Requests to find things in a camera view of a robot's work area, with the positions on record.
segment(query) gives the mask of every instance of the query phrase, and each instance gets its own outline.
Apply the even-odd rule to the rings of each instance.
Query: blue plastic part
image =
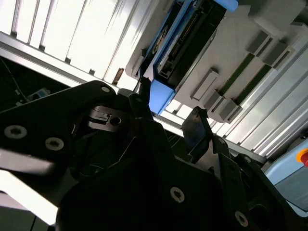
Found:
[[[268,168],[268,170],[265,172],[265,175],[269,178],[273,185],[278,184],[280,181],[287,178],[304,166],[303,163],[296,160],[296,156],[301,150],[305,148],[308,148],[308,139],[303,141],[291,151],[284,154]],[[307,212],[303,211],[290,202],[288,203],[298,215],[301,217],[308,217]]]
[[[214,0],[214,1],[231,12],[235,11],[239,6],[237,0]]]
[[[150,109],[156,114],[161,114],[175,95],[175,91],[165,84],[153,79],[150,91]]]

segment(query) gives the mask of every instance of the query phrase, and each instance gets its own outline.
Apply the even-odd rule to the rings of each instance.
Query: cable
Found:
[[[93,167],[97,167],[97,168],[100,168],[100,169],[102,169],[102,170],[105,170],[103,167],[100,167],[100,166],[98,166],[98,165],[89,164],[89,166],[93,166]]]
[[[24,100],[26,102],[30,102],[30,100],[23,94],[23,92],[20,90],[20,87],[18,85],[18,83],[16,82],[16,79],[14,78],[14,76],[12,75],[10,69],[8,68],[8,66],[6,65],[6,63],[4,62],[4,60],[0,57],[1,61],[3,62],[5,68],[8,70],[8,72],[10,73],[11,77],[12,77],[12,80],[14,81],[15,85],[16,85],[16,88],[17,90],[20,92],[20,94],[22,95],[22,97],[24,98]]]
[[[171,143],[173,141],[173,139],[176,138],[176,137],[177,137],[177,135],[170,136],[169,139],[168,139],[169,143]]]
[[[171,148],[173,148],[181,139],[181,136],[179,137],[179,139],[171,146]]]
[[[6,72],[1,72],[1,74],[3,74],[4,76],[8,76],[11,78],[11,75],[6,71]],[[14,90],[16,89],[15,86],[13,86],[6,78],[3,78]],[[19,82],[19,85],[21,86],[21,82],[22,82],[22,89],[26,89],[26,90],[29,90],[29,91],[36,91],[37,89],[39,89],[39,85],[37,86],[33,86],[33,85],[30,85],[28,82],[26,82],[22,77],[20,77],[18,75],[18,82]]]
[[[104,150],[105,148],[109,147],[110,145],[112,145],[113,142],[110,141],[108,143],[103,143],[98,149],[96,149],[94,152],[92,152],[91,154],[89,154],[87,156],[87,158],[85,159],[86,161],[90,161],[92,158],[94,158],[98,153],[100,153],[100,151]]]
[[[36,219],[37,219],[37,216],[34,216],[34,219],[33,219],[33,222],[32,222],[31,228],[30,228],[30,231],[33,230],[33,227],[34,227]]]

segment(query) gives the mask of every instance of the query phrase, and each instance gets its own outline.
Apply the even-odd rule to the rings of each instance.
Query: screw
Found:
[[[10,125],[4,129],[4,135],[10,139],[21,139],[27,135],[27,130],[19,125]]]
[[[249,157],[247,157],[247,156],[245,156],[244,159],[245,159],[245,161],[247,161],[248,163],[251,162],[251,159],[250,159]]]
[[[59,151],[59,150],[63,149],[64,142],[63,142],[63,140],[61,140],[57,137],[50,137],[50,138],[46,139],[45,146],[49,150]]]
[[[245,228],[248,226],[248,220],[243,213],[241,213],[240,211],[236,211],[234,215],[236,220],[240,223],[241,226]]]
[[[222,139],[222,138],[218,138],[218,140],[219,140],[219,142],[221,142],[222,144],[224,144],[225,143],[225,141]]]
[[[185,195],[178,187],[172,187],[170,189],[171,197],[178,203],[182,203],[185,200]]]
[[[105,92],[110,92],[109,88],[107,88],[107,87],[102,87],[102,90],[105,91]]]

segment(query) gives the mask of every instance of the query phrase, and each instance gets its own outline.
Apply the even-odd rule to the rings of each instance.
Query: red button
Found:
[[[300,160],[303,162],[303,164],[308,167],[308,153],[303,154],[300,157]]]

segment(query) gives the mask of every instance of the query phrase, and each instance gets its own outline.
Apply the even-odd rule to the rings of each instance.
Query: emergency stop button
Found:
[[[302,162],[306,167],[308,167],[308,148],[300,151],[297,154],[296,159],[298,162]]]

